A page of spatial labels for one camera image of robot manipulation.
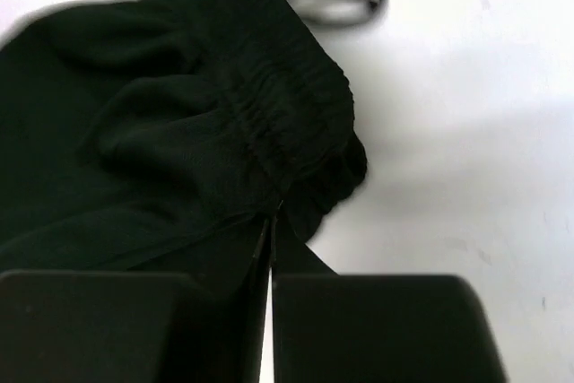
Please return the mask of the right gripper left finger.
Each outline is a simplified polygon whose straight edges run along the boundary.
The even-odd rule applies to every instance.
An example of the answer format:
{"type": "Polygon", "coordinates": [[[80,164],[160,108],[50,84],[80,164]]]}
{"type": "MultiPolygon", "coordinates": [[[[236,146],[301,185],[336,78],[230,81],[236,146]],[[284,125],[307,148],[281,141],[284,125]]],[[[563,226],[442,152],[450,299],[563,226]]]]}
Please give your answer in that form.
{"type": "Polygon", "coordinates": [[[204,272],[2,272],[2,381],[259,381],[268,235],[215,240],[204,272]]]}

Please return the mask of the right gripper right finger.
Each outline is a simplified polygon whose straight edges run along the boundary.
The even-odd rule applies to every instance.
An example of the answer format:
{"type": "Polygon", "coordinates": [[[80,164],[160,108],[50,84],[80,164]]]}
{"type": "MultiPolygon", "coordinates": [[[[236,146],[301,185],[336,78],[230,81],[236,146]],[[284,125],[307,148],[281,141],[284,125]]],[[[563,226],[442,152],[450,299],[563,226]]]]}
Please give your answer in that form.
{"type": "Polygon", "coordinates": [[[271,228],[278,382],[504,382],[483,305],[452,274],[337,274],[271,228]]]}

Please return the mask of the black shorts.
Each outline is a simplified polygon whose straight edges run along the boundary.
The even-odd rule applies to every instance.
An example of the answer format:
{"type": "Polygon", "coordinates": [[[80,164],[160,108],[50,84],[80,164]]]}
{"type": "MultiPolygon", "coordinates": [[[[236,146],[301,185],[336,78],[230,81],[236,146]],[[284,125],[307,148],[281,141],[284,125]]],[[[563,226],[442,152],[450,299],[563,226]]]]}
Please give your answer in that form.
{"type": "Polygon", "coordinates": [[[1,267],[174,270],[363,182],[350,84],[288,0],[102,0],[1,48],[1,267]]]}

